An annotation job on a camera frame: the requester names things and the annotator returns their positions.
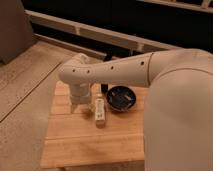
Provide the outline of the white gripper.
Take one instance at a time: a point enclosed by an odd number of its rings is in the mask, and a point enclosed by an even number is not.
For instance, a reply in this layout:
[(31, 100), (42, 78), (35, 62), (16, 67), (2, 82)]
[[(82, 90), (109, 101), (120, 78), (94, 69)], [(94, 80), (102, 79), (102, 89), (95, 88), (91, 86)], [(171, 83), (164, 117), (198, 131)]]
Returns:
[(89, 84), (71, 84), (70, 101), (72, 106), (86, 105), (91, 103), (91, 87)]

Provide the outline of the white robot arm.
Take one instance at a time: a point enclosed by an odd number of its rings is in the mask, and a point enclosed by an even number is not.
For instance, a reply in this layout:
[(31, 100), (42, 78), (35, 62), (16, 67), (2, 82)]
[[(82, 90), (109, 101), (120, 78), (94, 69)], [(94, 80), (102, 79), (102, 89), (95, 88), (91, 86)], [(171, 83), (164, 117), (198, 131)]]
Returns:
[(59, 78), (74, 104), (90, 100), (91, 83), (146, 87), (145, 171), (213, 171), (213, 54), (175, 49), (91, 64), (79, 53)]

